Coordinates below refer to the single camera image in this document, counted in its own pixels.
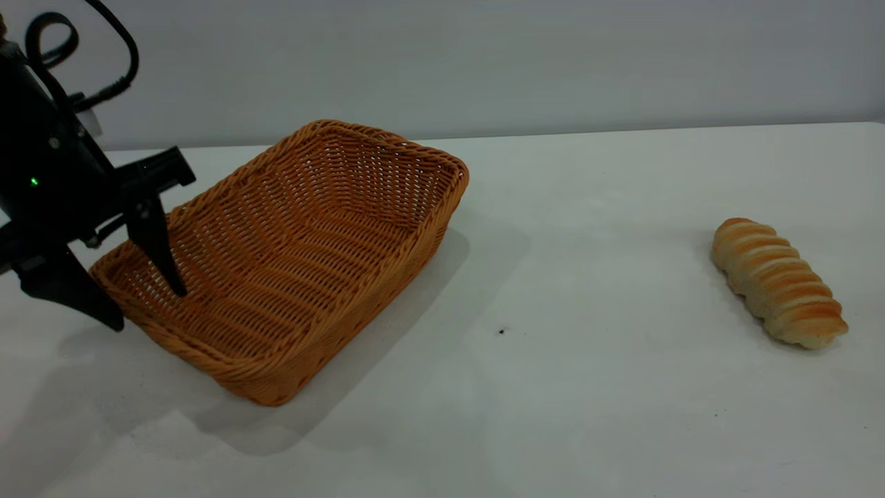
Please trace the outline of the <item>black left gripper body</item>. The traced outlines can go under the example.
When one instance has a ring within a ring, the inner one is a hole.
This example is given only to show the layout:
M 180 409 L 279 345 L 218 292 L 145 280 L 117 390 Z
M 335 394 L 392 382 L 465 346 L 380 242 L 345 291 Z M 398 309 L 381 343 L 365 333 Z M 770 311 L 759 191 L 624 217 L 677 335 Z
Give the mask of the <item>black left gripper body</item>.
M 2 271 L 51 246 L 96 247 L 145 198 L 195 182 L 177 147 L 114 167 L 20 54 L 2 56 Z

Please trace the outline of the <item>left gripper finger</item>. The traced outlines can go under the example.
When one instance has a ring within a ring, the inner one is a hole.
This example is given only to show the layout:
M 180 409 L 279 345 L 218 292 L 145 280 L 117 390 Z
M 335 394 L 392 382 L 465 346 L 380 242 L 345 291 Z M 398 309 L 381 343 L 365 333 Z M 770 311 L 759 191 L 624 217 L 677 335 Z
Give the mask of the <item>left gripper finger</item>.
M 111 330 L 123 330 L 120 306 L 92 280 L 68 247 L 48 247 L 37 255 L 13 262 L 12 270 L 26 295 L 91 316 Z
M 142 249 L 168 287 L 179 297 L 187 295 L 169 246 L 167 215 L 159 198 L 145 198 L 126 211 L 127 233 Z

